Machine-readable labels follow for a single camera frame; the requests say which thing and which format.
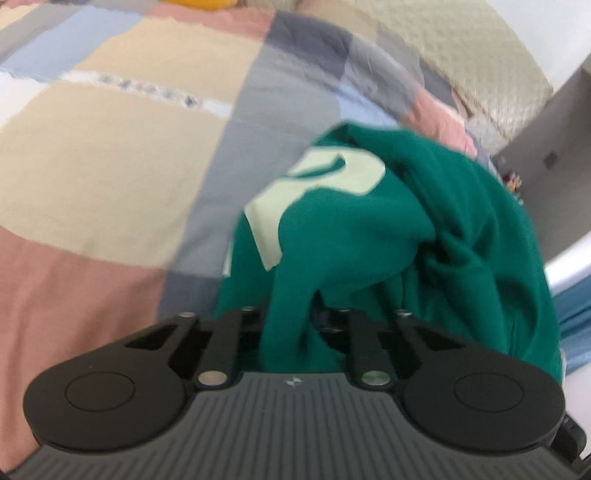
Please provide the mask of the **green hooded sweatshirt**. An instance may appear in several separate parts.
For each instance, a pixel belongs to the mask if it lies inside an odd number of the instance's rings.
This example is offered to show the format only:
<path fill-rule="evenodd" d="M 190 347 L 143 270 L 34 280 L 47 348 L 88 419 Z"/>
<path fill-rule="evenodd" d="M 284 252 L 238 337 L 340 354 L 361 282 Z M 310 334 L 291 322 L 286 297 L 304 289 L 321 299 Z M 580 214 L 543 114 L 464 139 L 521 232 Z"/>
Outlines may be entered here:
<path fill-rule="evenodd" d="M 488 171 L 408 130 L 342 124 L 243 209 L 215 312 L 266 308 L 256 367 L 335 372 L 311 304 L 383 321 L 399 309 L 562 376 L 528 215 Z"/>

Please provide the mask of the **patchwork checked bed quilt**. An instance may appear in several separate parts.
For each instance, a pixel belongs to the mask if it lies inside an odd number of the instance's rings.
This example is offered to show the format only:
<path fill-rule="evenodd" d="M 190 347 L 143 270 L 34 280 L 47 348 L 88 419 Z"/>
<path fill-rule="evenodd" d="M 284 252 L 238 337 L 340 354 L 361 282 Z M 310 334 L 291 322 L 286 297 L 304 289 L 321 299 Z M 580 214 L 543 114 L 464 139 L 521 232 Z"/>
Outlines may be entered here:
<path fill-rule="evenodd" d="M 450 85 L 347 1 L 1 5 L 1 468 L 43 370 L 211 312 L 235 218 L 343 121 L 484 166 Z"/>

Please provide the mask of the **grey bedside cabinet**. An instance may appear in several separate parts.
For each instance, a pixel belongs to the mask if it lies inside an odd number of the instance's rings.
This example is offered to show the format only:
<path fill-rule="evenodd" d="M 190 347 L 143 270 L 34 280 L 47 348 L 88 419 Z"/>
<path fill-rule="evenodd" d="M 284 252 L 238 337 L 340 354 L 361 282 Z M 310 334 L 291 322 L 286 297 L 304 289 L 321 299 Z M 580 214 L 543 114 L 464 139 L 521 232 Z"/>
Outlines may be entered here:
<path fill-rule="evenodd" d="M 545 261 L 589 233 L 590 74 L 573 74 L 494 160 L 502 173 L 521 177 Z"/>

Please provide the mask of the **cream quilted headboard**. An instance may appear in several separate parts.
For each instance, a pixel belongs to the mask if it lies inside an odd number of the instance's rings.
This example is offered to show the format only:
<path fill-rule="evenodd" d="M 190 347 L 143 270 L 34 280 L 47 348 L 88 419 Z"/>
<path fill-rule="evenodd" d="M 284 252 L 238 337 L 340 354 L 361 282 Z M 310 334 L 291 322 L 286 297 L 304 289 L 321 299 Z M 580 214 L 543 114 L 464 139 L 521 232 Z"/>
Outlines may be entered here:
<path fill-rule="evenodd" d="M 301 1 L 297 10 L 360 36 L 388 33 L 402 42 L 451 85 L 470 132 L 491 153 L 553 94 L 534 57 L 485 1 Z"/>

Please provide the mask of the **yellow crown pillow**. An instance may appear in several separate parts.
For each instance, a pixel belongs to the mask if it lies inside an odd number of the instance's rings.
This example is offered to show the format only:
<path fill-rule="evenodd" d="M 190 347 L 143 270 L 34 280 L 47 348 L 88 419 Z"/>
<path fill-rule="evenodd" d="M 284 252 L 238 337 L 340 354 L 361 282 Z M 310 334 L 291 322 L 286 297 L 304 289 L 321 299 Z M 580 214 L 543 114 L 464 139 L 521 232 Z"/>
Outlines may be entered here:
<path fill-rule="evenodd" d="M 205 11 L 235 8 L 239 3 L 238 0 L 165 0 L 165 2 Z"/>

